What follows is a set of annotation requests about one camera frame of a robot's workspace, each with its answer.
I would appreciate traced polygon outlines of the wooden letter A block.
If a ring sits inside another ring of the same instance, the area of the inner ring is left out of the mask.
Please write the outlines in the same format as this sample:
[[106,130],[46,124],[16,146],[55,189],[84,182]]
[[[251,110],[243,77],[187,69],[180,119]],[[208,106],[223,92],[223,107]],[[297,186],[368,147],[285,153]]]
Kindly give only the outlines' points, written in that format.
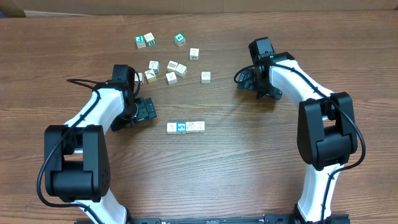
[[167,134],[177,133],[177,123],[167,123]]

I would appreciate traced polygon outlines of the blue number five block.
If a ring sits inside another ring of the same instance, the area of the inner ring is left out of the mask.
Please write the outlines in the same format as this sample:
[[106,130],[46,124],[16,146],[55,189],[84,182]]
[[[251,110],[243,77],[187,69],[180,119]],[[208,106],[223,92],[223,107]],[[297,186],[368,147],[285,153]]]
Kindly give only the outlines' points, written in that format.
[[185,134],[186,133],[186,123],[178,122],[177,123],[177,134]]

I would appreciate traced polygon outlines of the wooden block yellow side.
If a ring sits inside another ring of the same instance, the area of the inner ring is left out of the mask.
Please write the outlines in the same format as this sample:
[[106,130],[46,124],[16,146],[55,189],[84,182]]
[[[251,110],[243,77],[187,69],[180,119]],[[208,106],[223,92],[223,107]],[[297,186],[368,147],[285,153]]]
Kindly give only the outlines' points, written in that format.
[[156,73],[153,69],[147,70],[144,73],[149,83],[157,80]]

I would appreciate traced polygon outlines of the wooden block red drawing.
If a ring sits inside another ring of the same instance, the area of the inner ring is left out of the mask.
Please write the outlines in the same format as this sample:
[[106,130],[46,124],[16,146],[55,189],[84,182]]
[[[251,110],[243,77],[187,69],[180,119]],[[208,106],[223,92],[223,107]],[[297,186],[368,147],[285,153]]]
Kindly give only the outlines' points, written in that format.
[[195,122],[195,132],[196,133],[204,133],[205,132],[205,122],[204,121],[196,121]]

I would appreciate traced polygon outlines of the wooden block red edge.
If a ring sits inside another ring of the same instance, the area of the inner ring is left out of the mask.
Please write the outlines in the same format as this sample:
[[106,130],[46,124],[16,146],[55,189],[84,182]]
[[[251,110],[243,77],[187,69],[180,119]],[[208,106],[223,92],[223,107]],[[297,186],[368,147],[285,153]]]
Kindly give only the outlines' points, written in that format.
[[185,127],[186,127],[185,129],[186,133],[194,133],[196,131],[196,122],[192,121],[186,122]]

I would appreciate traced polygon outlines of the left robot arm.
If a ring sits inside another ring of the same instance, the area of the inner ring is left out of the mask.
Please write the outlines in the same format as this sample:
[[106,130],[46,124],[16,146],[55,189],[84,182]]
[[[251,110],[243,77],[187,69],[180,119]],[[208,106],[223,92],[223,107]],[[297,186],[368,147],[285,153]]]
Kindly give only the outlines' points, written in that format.
[[89,88],[91,98],[72,119],[45,130],[38,198],[48,207],[80,208],[91,223],[134,223],[110,189],[105,134],[156,118],[154,104],[138,96],[141,78],[128,65],[115,65],[105,82],[69,82]]

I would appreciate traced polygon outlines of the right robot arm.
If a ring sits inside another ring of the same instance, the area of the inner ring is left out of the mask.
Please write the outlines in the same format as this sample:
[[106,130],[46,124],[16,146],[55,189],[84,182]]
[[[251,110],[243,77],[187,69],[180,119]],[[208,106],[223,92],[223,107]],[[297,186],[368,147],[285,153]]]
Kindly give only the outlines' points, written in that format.
[[288,52],[276,53],[269,38],[248,46],[252,65],[234,76],[240,90],[276,100],[286,96],[298,108],[297,147],[306,164],[302,194],[291,215],[265,215],[265,223],[349,223],[334,215],[331,201],[340,172],[363,137],[355,124],[353,101],[346,92],[321,86]]

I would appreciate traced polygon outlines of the wooden block teal side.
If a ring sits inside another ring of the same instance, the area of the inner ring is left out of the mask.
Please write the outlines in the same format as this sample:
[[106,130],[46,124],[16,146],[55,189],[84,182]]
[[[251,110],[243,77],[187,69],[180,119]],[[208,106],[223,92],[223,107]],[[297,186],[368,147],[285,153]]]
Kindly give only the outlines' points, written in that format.
[[149,70],[153,70],[154,73],[158,73],[159,72],[159,67],[160,67],[160,64],[159,64],[158,61],[151,60],[149,62]]

